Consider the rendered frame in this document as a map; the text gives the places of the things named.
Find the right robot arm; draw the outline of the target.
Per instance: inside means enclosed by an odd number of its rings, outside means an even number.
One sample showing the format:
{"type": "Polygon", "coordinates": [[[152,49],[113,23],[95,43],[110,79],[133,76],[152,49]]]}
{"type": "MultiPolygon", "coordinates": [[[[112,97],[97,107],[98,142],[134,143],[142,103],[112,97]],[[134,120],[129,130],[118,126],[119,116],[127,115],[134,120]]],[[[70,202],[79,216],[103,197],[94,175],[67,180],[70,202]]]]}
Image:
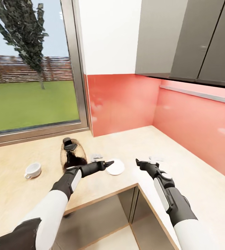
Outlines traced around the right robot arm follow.
{"type": "Polygon", "coordinates": [[[136,159],[137,166],[152,177],[163,208],[169,214],[181,250],[219,250],[191,210],[187,198],[175,188],[173,178],[159,169],[156,161],[164,161],[164,157],[150,156],[149,159],[150,161],[136,159]]]}

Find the saucer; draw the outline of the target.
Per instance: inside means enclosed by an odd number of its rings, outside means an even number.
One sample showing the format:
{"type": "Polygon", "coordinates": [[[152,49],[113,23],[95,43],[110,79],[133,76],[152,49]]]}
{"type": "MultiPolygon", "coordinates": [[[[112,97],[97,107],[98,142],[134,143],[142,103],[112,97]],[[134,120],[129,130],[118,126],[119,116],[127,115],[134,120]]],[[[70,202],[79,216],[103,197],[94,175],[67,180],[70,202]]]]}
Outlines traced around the saucer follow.
{"type": "Polygon", "coordinates": [[[114,161],[112,165],[106,167],[106,170],[112,175],[118,175],[124,170],[124,163],[119,159],[110,159],[108,162],[114,161]]]}

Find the electric kettle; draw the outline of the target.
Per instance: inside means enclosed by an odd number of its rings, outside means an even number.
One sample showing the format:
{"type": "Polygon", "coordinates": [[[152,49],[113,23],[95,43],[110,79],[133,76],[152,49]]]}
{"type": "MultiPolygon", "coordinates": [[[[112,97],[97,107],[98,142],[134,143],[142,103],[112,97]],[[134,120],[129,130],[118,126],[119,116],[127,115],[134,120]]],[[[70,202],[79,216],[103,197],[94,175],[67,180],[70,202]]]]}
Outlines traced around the electric kettle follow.
{"type": "Polygon", "coordinates": [[[70,137],[63,139],[60,159],[63,172],[70,167],[88,164],[83,147],[78,140],[70,139],[70,137]]]}

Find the coffee cup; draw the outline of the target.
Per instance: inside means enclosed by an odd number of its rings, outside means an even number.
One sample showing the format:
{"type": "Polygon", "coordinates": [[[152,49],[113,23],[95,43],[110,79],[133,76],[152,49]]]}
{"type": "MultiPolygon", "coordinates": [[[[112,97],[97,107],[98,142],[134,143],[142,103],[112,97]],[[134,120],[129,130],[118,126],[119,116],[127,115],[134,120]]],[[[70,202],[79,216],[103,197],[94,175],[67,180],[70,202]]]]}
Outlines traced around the coffee cup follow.
{"type": "Polygon", "coordinates": [[[26,168],[26,174],[24,177],[26,179],[30,179],[31,177],[36,177],[41,173],[41,164],[40,163],[33,163],[29,167],[26,168]]]}

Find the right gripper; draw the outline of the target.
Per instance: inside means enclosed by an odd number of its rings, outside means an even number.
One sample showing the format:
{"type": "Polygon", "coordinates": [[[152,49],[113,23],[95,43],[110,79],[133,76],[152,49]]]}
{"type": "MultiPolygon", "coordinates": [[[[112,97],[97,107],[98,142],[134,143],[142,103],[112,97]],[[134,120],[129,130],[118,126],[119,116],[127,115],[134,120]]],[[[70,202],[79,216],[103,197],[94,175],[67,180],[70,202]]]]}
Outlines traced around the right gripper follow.
{"type": "Polygon", "coordinates": [[[151,164],[147,161],[139,161],[138,159],[136,159],[136,163],[137,163],[137,166],[140,167],[140,170],[147,171],[148,174],[150,174],[152,169],[159,167],[159,163],[151,164]]]}

